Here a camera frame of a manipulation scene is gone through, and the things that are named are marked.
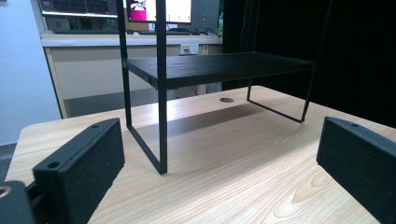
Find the electrical outlet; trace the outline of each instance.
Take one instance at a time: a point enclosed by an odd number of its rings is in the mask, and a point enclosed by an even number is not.
[[[198,54],[198,44],[181,44],[179,55]]]
[[[190,54],[190,44],[181,44],[180,45],[180,55]]]

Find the desk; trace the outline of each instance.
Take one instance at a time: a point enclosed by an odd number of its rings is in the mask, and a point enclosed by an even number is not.
[[[300,115],[304,101],[263,87],[252,100]],[[123,110],[22,130],[7,180],[32,168],[89,125],[120,118],[126,162],[91,223],[376,223],[317,165],[325,116],[396,140],[396,131],[311,104],[302,124],[246,101],[246,89],[168,102],[169,173],[158,175],[127,128]],[[233,98],[223,103],[220,98]],[[157,105],[132,108],[136,129],[158,151]]]

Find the computer monitor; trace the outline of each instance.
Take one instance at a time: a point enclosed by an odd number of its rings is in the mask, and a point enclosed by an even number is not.
[[[127,0],[130,22],[156,21],[155,0]],[[191,24],[191,0],[166,0],[166,23]]]
[[[116,0],[38,0],[43,16],[117,18]]]

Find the round hole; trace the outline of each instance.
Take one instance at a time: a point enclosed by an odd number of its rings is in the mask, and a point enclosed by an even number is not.
[[[52,169],[52,168],[55,168],[57,166],[59,166],[59,162],[55,161],[55,162],[50,163],[47,167]]]
[[[223,103],[233,103],[234,99],[232,98],[220,98]]]
[[[1,186],[0,187],[0,198],[6,197],[11,192],[11,187]]]

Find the white wall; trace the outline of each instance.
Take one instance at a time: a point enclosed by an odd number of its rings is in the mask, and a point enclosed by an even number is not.
[[[0,2],[0,146],[16,143],[30,124],[61,118],[36,7],[36,0]]]

